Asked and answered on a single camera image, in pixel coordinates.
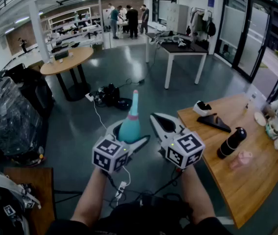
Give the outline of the small brown wooden table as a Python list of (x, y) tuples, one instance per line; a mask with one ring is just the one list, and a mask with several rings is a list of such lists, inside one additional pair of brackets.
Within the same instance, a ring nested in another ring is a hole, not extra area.
[(53, 194), (53, 169), (39, 167), (6, 167), (5, 175), (17, 184), (31, 184), (34, 196), (40, 201), (41, 208), (35, 206), (27, 211), (30, 235), (45, 235), (56, 218)]

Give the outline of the white shelving unit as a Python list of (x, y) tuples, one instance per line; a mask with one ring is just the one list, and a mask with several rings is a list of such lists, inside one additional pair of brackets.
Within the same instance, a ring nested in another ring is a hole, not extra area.
[(51, 55), (75, 47), (104, 47), (101, 0), (41, 18), (45, 42)]

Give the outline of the black round disc device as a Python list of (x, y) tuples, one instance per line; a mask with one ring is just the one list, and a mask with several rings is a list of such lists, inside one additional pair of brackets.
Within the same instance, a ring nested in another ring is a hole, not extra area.
[(129, 98), (119, 98), (115, 103), (115, 107), (122, 111), (129, 111), (132, 106), (132, 100)]

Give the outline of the white framed black table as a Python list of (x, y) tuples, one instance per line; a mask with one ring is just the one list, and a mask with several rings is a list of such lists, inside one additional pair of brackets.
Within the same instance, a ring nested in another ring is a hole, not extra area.
[(165, 42), (161, 44), (161, 48), (165, 50), (168, 54), (167, 68), (166, 68), (166, 77), (164, 88), (167, 90), (169, 88), (172, 65), (174, 58), (176, 56), (201, 56), (201, 61), (198, 67), (198, 71), (196, 74), (196, 78), (194, 83), (197, 85), (200, 81), (200, 77), (203, 71), (204, 63), (206, 57), (208, 55), (208, 51), (203, 49), (202, 47), (196, 45), (195, 43), (191, 43), (190, 47), (178, 47), (179, 44), (174, 42)]

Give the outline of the black wedge stand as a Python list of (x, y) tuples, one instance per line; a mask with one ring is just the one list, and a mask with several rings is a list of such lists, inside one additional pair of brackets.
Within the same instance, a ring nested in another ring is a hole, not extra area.
[(217, 115), (217, 113), (207, 115), (204, 117), (198, 117), (197, 121), (199, 123), (208, 125), (210, 127), (216, 128), (218, 130), (230, 133), (232, 130), (231, 128), (226, 125), (223, 120)]

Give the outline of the teal pink bottle cap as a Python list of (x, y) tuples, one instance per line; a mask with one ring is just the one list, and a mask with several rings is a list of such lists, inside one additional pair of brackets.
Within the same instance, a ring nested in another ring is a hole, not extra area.
[(138, 102), (139, 102), (139, 92), (138, 90), (133, 91), (133, 99), (132, 99), (132, 106), (128, 113), (129, 120), (137, 120), (139, 117), (138, 114)]

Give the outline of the black bag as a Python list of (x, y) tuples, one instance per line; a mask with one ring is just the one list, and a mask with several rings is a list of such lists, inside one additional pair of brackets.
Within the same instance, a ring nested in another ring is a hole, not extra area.
[(120, 100), (120, 91), (113, 83), (104, 86), (99, 94), (99, 99), (107, 107), (116, 106)]

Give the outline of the white food container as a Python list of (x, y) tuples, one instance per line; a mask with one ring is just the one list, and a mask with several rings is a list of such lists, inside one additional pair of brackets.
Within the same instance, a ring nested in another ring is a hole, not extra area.
[(265, 130), (269, 138), (275, 140), (278, 138), (278, 121), (271, 120), (269, 121), (266, 126)]

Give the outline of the white square column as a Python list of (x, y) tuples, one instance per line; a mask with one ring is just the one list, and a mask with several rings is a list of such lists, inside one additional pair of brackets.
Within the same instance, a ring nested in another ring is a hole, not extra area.
[(31, 1), (28, 4), (28, 7), (36, 43), (38, 45), (41, 58), (45, 63), (47, 63), (50, 60), (50, 54), (46, 46), (37, 4), (34, 1)]

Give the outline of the teal bottle body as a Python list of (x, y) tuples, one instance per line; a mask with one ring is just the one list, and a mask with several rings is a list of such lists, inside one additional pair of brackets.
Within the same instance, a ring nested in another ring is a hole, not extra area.
[(140, 123), (139, 119), (126, 118), (118, 133), (118, 140), (126, 143), (134, 143), (140, 138)]

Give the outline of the person's black shirt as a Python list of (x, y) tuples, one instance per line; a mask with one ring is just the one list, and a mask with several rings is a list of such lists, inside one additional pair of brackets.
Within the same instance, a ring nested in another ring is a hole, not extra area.
[(184, 228), (178, 216), (167, 215), (153, 206), (139, 206), (138, 202), (122, 204), (109, 216), (92, 227), (73, 220), (58, 219), (51, 223), (45, 235), (233, 235), (216, 217)]

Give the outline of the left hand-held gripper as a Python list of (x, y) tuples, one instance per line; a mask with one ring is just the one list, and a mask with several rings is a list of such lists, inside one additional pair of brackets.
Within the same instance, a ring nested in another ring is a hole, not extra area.
[(110, 125), (104, 137), (100, 137), (93, 146), (92, 164), (107, 173), (122, 169), (130, 161), (130, 157), (148, 144), (151, 136), (145, 135), (133, 143), (118, 141), (123, 120)]

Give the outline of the person's left forearm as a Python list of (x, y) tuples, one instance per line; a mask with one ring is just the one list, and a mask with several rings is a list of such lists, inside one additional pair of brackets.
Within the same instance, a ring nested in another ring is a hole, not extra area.
[(81, 195), (71, 221), (91, 227), (100, 217), (107, 176), (96, 167)]

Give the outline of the black flask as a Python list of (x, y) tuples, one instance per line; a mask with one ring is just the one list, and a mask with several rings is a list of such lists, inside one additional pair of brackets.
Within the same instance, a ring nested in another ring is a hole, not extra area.
[(231, 134), (217, 150), (217, 156), (224, 159), (233, 153), (242, 141), (247, 137), (246, 130), (242, 127), (236, 127), (236, 131)]

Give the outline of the black framed glass doors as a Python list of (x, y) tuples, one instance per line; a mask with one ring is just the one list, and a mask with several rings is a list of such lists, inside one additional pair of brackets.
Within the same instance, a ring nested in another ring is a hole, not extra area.
[(278, 0), (223, 0), (215, 55), (268, 101), (278, 97)]

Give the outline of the person's right forearm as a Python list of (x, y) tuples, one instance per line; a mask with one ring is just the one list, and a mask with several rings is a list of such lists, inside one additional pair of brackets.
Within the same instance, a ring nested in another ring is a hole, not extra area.
[(184, 201), (192, 209), (190, 217), (194, 224), (215, 217), (211, 199), (193, 165), (188, 166), (182, 173), (182, 192)]

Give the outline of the pink cup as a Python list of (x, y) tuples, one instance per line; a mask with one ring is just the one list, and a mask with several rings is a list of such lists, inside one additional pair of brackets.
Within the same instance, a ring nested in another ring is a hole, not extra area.
[(253, 158), (253, 154), (247, 151), (241, 151), (238, 155), (231, 161), (230, 168), (235, 170), (237, 168), (246, 166)]

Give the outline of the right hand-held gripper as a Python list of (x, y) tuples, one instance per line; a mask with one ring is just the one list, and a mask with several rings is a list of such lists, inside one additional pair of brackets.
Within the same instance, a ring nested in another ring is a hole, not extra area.
[(150, 123), (165, 150), (165, 158), (175, 166), (186, 169), (201, 159), (206, 145), (196, 132), (185, 128), (177, 117), (153, 113)]

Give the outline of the rectangular wooden table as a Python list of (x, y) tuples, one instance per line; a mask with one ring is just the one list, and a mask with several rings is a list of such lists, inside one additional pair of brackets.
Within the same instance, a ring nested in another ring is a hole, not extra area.
[[(230, 136), (229, 133), (199, 123), (193, 108), (178, 111), (182, 123), (197, 132), (206, 145), (203, 159), (217, 184), (237, 228), (241, 228), (260, 208), (278, 182), (278, 150), (254, 118), (259, 112), (255, 106), (243, 114), (248, 98), (237, 94), (211, 101), (212, 112), (231, 130), (243, 127), (247, 137), (229, 156), (220, 159), (217, 150)], [(232, 170), (231, 161), (241, 151), (251, 152), (252, 160), (243, 167)]]

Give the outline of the round wooden table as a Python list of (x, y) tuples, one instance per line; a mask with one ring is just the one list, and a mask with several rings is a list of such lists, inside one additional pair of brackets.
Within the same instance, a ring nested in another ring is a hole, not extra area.
[[(91, 90), (91, 86), (87, 83), (82, 64), (88, 61), (94, 50), (91, 47), (77, 47), (71, 50), (72, 57), (64, 57), (63, 61), (53, 59), (52, 63), (45, 63), (40, 73), (42, 75), (56, 75), (61, 89), (67, 101), (79, 101), (85, 97)], [(73, 80), (73, 85), (69, 88), (65, 86), (61, 74), (69, 71)]]

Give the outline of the coat rack with clothes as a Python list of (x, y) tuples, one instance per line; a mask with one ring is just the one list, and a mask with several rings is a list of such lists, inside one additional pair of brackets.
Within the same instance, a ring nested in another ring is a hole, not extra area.
[(193, 42), (205, 50), (209, 49), (209, 38), (216, 33), (216, 26), (212, 20), (212, 12), (193, 7), (190, 12), (190, 21), (187, 34)]

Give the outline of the white plate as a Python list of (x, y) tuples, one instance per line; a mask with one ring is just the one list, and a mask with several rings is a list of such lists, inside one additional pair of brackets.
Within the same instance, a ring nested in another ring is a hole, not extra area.
[(254, 113), (254, 118), (255, 121), (260, 125), (260, 126), (265, 126), (267, 124), (267, 119), (264, 117), (264, 115), (260, 112), (255, 112)]

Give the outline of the grey gripper device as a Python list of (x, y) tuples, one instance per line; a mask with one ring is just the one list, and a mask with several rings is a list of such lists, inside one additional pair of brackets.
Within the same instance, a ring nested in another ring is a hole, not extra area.
[(19, 204), (21, 210), (26, 212), (35, 206), (40, 210), (42, 208), (40, 201), (33, 195), (34, 188), (31, 184), (15, 184), (12, 183), (4, 186), (4, 189), (12, 195), (13, 201)]

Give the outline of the black equipment case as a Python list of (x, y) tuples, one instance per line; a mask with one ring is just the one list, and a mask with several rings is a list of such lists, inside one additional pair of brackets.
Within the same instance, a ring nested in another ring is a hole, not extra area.
[(54, 106), (50, 87), (40, 69), (44, 62), (39, 61), (25, 67), (23, 63), (7, 70), (5, 76), (10, 77), (19, 87), (22, 95), (44, 118), (48, 118)]

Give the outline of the white locker cabinet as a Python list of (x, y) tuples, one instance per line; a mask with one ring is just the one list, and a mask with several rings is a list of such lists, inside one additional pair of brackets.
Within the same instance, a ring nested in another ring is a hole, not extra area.
[(186, 34), (189, 7), (171, 3), (167, 9), (166, 30)]

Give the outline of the white box with black item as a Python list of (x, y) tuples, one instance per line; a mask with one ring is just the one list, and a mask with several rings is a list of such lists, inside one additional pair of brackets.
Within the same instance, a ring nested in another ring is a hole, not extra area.
[(211, 109), (212, 108), (209, 104), (206, 104), (203, 101), (199, 100), (193, 106), (193, 111), (202, 117), (208, 116), (210, 114)]

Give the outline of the plastic wrapped black machine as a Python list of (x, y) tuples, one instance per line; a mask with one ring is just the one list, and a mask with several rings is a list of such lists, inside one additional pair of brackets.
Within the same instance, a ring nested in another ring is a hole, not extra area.
[(0, 81), (0, 150), (15, 156), (36, 150), (43, 118), (10, 77)]

